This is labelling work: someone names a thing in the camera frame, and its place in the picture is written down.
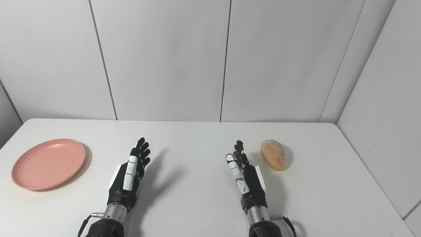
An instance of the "black robotic finger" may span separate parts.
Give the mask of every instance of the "black robotic finger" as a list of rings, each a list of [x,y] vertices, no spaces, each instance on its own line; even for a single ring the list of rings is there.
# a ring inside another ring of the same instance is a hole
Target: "black robotic finger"
[[[237,151],[234,151],[232,154],[234,155],[234,158],[235,159],[239,159],[240,158],[240,154]]]
[[[130,151],[130,155],[136,156],[137,158],[139,158],[139,149],[137,147],[133,147],[132,150]]]
[[[243,145],[244,145],[244,144],[243,144],[243,142],[242,142],[242,141],[237,140],[237,146],[239,146],[241,150],[244,150],[244,146],[243,146]]]
[[[151,153],[151,150],[146,149],[144,152],[140,153],[140,158],[144,159]]]
[[[141,139],[139,139],[139,141],[137,141],[136,148],[140,149],[140,147],[143,145],[143,143],[145,143],[144,137],[142,137]]]
[[[140,154],[142,154],[147,148],[149,147],[149,142],[145,142],[141,147],[140,147]]]
[[[148,157],[145,159],[145,161],[143,161],[143,166],[146,167],[149,164],[149,162],[151,162],[151,159]]]
[[[235,149],[236,152],[238,152],[239,154],[241,154],[241,152],[242,152],[242,146],[234,145],[234,149]]]
[[[241,162],[242,162],[243,164],[249,164],[249,162],[248,162],[248,157],[247,157],[247,155],[246,155],[245,153],[242,153],[242,154],[241,154]]]

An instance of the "pink plate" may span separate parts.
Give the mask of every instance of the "pink plate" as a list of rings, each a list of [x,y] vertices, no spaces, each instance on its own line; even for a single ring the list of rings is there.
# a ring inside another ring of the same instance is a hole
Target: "pink plate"
[[[66,182],[85,161],[85,148],[72,139],[55,139],[34,146],[12,170],[16,184],[29,190],[45,190]]]

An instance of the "white table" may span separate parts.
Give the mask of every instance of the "white table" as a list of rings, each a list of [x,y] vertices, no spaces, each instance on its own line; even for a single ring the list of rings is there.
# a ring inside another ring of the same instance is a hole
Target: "white table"
[[[152,162],[125,223],[129,237],[246,237],[240,192],[225,161],[241,139],[262,171],[269,213],[288,216],[299,237],[411,237],[392,204],[340,130],[324,123],[219,123],[31,119],[0,150],[2,236],[76,237],[91,212],[102,212],[109,180],[140,137]],[[88,166],[49,191],[11,179],[15,161],[55,138],[89,147]],[[284,145],[285,171],[262,160],[260,144]],[[284,237],[292,236],[279,221]]]

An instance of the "silver metal cylinder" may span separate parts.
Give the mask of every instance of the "silver metal cylinder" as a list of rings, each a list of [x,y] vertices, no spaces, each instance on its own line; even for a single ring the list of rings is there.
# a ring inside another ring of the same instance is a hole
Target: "silver metal cylinder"
[[[103,218],[109,218],[123,223],[127,212],[128,210],[125,206],[117,202],[112,202],[108,204],[107,208],[105,209]]]
[[[104,212],[93,212],[93,213],[91,213],[91,216],[102,218],[104,216]]]
[[[248,222],[253,225],[259,221],[270,221],[269,212],[264,206],[252,206],[247,210]]]

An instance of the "bread roll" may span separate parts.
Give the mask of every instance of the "bread roll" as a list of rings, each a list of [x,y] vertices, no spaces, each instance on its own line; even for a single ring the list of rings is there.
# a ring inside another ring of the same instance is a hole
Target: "bread roll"
[[[285,163],[285,152],[282,145],[275,140],[266,140],[260,148],[263,158],[270,167],[282,170]]]

